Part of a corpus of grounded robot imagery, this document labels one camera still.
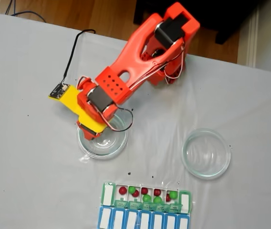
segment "petri dish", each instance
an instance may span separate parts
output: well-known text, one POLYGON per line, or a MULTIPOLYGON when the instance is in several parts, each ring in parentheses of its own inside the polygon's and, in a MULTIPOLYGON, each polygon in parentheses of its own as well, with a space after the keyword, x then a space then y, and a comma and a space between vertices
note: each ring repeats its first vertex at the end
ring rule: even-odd
POLYGON ((182 148, 182 162, 196 177, 215 179, 228 168, 230 148, 214 130, 197 129, 190 133, 182 148))
MULTIPOLYGON (((116 129, 124 129, 125 122, 117 115, 114 115, 110 124, 116 129)), ((128 132, 115 132, 106 128, 99 137, 93 140, 85 139, 83 131, 77 128, 77 138, 81 149, 90 157, 98 159, 110 159, 117 156, 125 147, 128 139, 128 132)))

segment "red candy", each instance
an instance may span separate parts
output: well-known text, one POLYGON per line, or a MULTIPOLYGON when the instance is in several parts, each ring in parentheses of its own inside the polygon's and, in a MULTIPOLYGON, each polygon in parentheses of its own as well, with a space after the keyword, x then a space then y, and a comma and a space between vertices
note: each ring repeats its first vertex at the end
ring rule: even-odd
POLYGON ((171 199, 170 199, 170 197, 169 197, 169 194, 167 193, 166 194, 166 202, 170 202, 171 201, 171 199))
POLYGON ((119 192, 121 195, 125 195, 126 192, 127 192, 127 188, 125 188, 124 186, 121 186, 120 189, 118 190, 118 192, 119 192))
POLYGON ((161 190, 160 189, 155 189, 154 190, 154 196, 158 197, 161 195, 161 190))
POLYGON ((138 197, 139 196, 139 191, 138 190, 135 190, 135 192, 132 194, 133 197, 138 197))
POLYGON ((141 189, 141 193, 142 193, 143 195, 146 195, 146 194, 148 193, 148 189, 147 189, 146 187, 143 187, 143 188, 141 189))

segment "green ball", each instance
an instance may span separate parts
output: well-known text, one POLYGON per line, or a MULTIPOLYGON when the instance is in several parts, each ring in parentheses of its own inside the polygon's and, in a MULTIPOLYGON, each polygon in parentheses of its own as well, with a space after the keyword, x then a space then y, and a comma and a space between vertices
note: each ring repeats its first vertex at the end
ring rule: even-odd
POLYGON ((135 187, 129 186, 128 192, 129 192, 130 194, 134 194, 135 191, 136 191, 135 187))
POLYGON ((170 191, 170 192, 169 192, 169 197, 170 197, 171 199, 177 199, 177 197, 178 197, 178 192, 176 192, 176 191, 170 191))
POLYGON ((144 202, 150 202, 150 201, 151 201, 150 195, 148 195, 148 194, 144 195, 144 196, 143 196, 143 201, 144 201, 144 202))
POLYGON ((161 197, 155 197, 154 198, 154 203, 159 204, 161 202, 162 202, 162 198, 161 197))

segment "white tablecloth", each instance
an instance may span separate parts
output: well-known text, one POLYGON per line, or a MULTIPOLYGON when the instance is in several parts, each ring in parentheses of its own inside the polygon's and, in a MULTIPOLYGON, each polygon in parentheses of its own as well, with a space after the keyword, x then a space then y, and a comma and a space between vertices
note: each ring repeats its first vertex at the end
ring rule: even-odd
MULTIPOLYGON (((127 146, 98 161, 78 146, 77 117, 47 98, 77 33, 0 15, 0 228, 96 228, 102 183, 113 181, 190 190, 192 229, 270 229, 271 73, 188 55, 176 84, 145 83, 124 104, 135 115, 127 146), (231 146, 217 180, 201 181, 181 163, 183 142, 200 127, 231 146)), ((96 77, 124 44, 80 37, 67 83, 96 77)))

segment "circuit board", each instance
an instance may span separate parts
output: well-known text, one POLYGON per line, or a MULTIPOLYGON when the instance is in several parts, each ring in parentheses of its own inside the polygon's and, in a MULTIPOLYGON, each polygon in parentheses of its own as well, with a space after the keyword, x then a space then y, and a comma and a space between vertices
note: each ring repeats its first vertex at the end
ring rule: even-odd
POLYGON ((54 90, 49 94, 49 97, 52 99, 60 100, 60 98, 63 96, 63 94, 67 91, 67 89, 70 87, 70 85, 65 83, 59 83, 54 90))

